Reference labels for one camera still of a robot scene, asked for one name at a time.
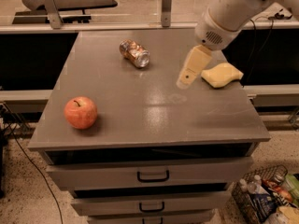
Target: black handle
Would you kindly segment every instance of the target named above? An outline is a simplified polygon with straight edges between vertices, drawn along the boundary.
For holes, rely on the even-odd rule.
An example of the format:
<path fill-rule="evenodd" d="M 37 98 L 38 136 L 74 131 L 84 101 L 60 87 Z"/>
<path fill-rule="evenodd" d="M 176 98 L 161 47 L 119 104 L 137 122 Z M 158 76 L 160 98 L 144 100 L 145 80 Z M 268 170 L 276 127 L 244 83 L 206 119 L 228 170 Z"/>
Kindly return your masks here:
<path fill-rule="evenodd" d="M 166 170 L 166 177 L 164 178 L 156 178 L 156 179 L 142 179 L 141 178 L 141 173 L 137 172 L 137 179 L 140 183 L 160 183 L 160 182 L 165 182 L 169 179 L 169 171 Z"/>
<path fill-rule="evenodd" d="M 158 213 L 158 212 L 162 212 L 165 209 L 165 203 L 162 202 L 162 207 L 158 208 L 158 209 L 151 209 L 151 210 L 145 210 L 142 208 L 142 203 L 139 204 L 139 210 L 140 212 L 143 213 Z"/>
<path fill-rule="evenodd" d="M 142 218 L 142 224 L 146 224 L 146 221 L 144 220 L 144 218 Z"/>

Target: drawer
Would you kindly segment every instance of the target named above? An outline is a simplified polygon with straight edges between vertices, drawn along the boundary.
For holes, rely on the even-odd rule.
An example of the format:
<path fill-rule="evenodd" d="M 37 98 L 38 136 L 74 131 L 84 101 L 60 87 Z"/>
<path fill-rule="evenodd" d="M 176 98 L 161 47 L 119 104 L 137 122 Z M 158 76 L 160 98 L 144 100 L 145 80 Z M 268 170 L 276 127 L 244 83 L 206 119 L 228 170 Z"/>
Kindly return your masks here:
<path fill-rule="evenodd" d="M 178 215 L 163 215 L 157 217 L 116 217 L 102 219 L 88 217 L 89 224 L 200 224 L 209 221 L 214 216 L 213 210 L 204 210 L 197 213 L 180 213 Z"/>
<path fill-rule="evenodd" d="M 245 157 L 50 165 L 47 172 L 61 190 L 126 189 L 230 183 L 251 165 Z"/>
<path fill-rule="evenodd" d="M 75 199 L 71 204 L 80 216 L 161 214 L 220 208 L 225 206 L 230 197 L 229 191 L 191 192 Z"/>

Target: wire basket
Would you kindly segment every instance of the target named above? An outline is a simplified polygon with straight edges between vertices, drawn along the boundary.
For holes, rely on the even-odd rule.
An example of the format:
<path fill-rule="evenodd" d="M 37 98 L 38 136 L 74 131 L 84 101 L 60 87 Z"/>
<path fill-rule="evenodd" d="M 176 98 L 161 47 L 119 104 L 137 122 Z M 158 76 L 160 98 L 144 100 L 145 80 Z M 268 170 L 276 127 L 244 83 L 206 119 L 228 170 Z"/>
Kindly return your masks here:
<path fill-rule="evenodd" d="M 243 176 L 246 181 L 252 179 L 255 175 L 259 175 L 262 179 L 271 179 L 276 174 L 285 176 L 288 173 L 288 170 L 283 166 L 274 166 L 266 169 L 255 170 L 251 173 L 247 173 Z M 241 190 L 239 183 L 235 183 L 233 188 L 232 195 L 235 199 L 235 202 L 242 213 L 244 219 L 249 224 L 262 224 L 255 212 L 249 195 L 244 194 Z"/>

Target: table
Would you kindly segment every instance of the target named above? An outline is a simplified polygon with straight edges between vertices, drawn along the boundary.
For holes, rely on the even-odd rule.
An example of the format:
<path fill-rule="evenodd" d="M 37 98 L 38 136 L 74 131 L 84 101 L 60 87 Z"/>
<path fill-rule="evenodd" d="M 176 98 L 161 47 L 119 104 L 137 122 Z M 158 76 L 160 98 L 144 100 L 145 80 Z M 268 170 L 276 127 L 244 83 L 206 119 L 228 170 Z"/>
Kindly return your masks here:
<path fill-rule="evenodd" d="M 269 133 L 238 82 L 176 86 L 193 29 L 84 31 L 72 48 L 30 141 L 89 223 L 199 223 L 225 205 Z M 133 39 L 150 53 L 136 69 L 119 52 Z M 223 62 L 213 52 L 209 65 Z M 99 116 L 73 129 L 64 105 L 93 99 Z"/>

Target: floor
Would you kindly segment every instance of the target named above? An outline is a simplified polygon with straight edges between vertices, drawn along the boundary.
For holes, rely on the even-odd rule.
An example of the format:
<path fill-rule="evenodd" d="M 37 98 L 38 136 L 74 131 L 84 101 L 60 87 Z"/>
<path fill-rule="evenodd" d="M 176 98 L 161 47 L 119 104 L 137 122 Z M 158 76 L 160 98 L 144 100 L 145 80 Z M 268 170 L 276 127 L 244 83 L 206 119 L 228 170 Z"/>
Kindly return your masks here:
<path fill-rule="evenodd" d="M 271 140 L 261 143 L 253 153 L 254 164 L 250 170 L 284 165 L 290 173 L 299 173 L 299 132 L 287 121 L 286 115 L 261 116 L 271 134 Z M 5 197 L 0 199 L 0 223 L 4 224 L 59 224 L 57 205 L 50 194 L 45 180 L 28 161 L 41 170 L 49 182 L 62 210 L 64 224 L 85 224 L 86 217 L 79 217 L 72 209 L 72 197 L 60 191 L 45 172 L 46 164 L 41 157 L 27 149 L 30 138 L 9 139 L 4 147 L 4 176 L 2 189 Z M 222 209 L 215 210 L 215 216 L 206 224 L 245 224 L 233 198 Z"/>

